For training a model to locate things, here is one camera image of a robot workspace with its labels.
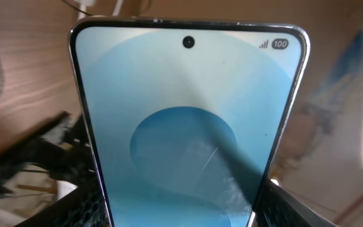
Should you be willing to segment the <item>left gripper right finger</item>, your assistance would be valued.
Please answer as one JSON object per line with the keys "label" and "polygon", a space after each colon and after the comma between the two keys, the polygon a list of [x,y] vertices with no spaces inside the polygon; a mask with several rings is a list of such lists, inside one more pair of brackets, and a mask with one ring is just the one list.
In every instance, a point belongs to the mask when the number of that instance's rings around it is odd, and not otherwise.
{"label": "left gripper right finger", "polygon": [[258,227],[337,227],[271,180],[264,181],[255,213]]}

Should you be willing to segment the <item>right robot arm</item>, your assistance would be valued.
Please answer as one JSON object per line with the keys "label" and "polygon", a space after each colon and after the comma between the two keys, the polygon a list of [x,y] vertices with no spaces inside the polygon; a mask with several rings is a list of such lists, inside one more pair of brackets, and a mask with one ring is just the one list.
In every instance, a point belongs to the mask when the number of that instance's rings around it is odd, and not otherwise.
{"label": "right robot arm", "polygon": [[0,198],[13,193],[4,184],[27,165],[77,186],[96,180],[84,120],[79,117],[74,125],[69,120],[70,114],[61,112],[0,152]]}

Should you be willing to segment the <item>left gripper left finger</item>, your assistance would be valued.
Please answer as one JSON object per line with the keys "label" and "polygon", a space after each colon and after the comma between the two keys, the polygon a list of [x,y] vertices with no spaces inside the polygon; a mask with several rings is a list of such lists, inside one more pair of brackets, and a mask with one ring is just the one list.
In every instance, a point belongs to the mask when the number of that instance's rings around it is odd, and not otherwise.
{"label": "left gripper left finger", "polygon": [[98,180],[94,178],[14,227],[104,227],[106,225],[104,199]]}

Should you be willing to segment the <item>blue screen Galaxy smartphone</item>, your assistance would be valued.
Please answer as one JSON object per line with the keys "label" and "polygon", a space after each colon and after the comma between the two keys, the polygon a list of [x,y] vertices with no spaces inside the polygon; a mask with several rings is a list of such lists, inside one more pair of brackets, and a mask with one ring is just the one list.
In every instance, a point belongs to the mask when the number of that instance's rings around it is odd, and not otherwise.
{"label": "blue screen Galaxy smartphone", "polygon": [[91,16],[69,34],[110,226],[250,226],[309,52],[289,24]]}

